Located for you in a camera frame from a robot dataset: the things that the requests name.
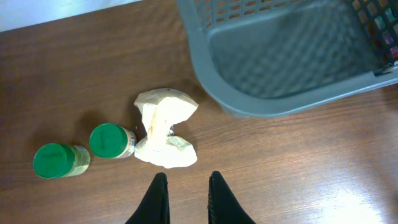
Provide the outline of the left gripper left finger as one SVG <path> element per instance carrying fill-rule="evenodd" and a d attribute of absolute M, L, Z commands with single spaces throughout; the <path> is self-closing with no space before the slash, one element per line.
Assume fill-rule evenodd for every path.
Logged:
<path fill-rule="evenodd" d="M 170 224 L 170 205 L 167 176 L 155 175 L 136 211 L 126 224 Z"/>

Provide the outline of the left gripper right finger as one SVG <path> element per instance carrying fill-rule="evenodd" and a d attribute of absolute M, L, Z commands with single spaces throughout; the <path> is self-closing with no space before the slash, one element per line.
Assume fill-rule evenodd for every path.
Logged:
<path fill-rule="evenodd" d="M 254 220 L 240 206 L 219 171 L 213 171 L 209 178 L 208 223 L 255 224 Z"/>

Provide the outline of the grey plastic basket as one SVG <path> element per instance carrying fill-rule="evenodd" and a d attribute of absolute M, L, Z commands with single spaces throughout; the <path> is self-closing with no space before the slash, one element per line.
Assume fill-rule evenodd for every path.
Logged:
<path fill-rule="evenodd" d="M 397 83 L 396 0 L 178 0 L 195 75 L 237 117 Z"/>

